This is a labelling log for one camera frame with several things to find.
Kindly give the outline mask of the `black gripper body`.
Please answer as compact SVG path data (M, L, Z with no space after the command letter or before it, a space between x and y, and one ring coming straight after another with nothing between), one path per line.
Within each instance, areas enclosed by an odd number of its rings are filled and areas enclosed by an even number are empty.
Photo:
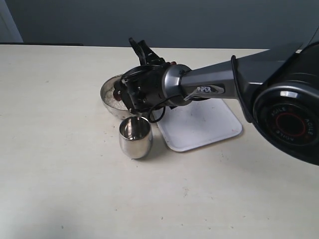
M162 78L166 67L135 67L117 81L117 93L133 114L146 113L164 107Z

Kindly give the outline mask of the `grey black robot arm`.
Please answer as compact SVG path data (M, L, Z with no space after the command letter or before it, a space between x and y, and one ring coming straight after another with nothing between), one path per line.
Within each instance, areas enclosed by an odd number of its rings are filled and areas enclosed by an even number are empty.
M133 114L208 99L236 99L247 122L274 147L319 163L319 44L286 44L190 69L130 39L139 66L114 83L113 96Z

